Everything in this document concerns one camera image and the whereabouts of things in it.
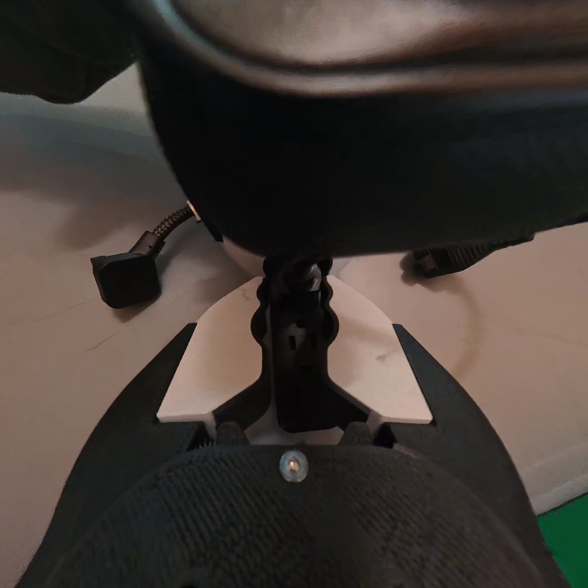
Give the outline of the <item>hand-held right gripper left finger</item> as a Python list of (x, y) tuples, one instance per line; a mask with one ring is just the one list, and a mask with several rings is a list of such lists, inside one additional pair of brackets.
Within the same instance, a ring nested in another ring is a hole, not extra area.
[(198, 319), (156, 414), (159, 422), (203, 422), (212, 433), (213, 411), (261, 376), (262, 348), (251, 331), (261, 283), (254, 277)]

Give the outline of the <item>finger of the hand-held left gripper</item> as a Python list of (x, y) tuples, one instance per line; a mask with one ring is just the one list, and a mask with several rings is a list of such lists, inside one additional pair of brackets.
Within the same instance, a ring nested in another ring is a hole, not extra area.
[(336, 258), (333, 260), (330, 275), (342, 282), (357, 282), (363, 279), (364, 257)]
[(240, 247), (232, 241), (223, 241), (225, 253), (250, 277), (265, 276), (263, 264), (266, 258)]

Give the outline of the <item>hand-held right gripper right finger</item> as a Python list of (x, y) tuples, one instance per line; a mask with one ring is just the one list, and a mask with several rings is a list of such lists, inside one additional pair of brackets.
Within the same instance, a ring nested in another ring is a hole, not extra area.
[(376, 432), (383, 423), (430, 424), (424, 398), (393, 323), (368, 298), (336, 277), (327, 276), (329, 307), (339, 330), (327, 351), (331, 381), (368, 412)]

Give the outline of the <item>person's left forearm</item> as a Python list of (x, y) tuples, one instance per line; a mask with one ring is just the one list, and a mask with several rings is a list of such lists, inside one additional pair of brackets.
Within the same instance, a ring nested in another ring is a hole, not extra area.
[(1, 92), (86, 99), (135, 62), (124, 1), (1, 1)]

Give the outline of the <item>green mat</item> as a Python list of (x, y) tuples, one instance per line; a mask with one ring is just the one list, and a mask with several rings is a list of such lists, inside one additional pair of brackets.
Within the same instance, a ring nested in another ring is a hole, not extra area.
[(546, 543), (572, 587), (587, 587), (587, 495), (538, 517)]

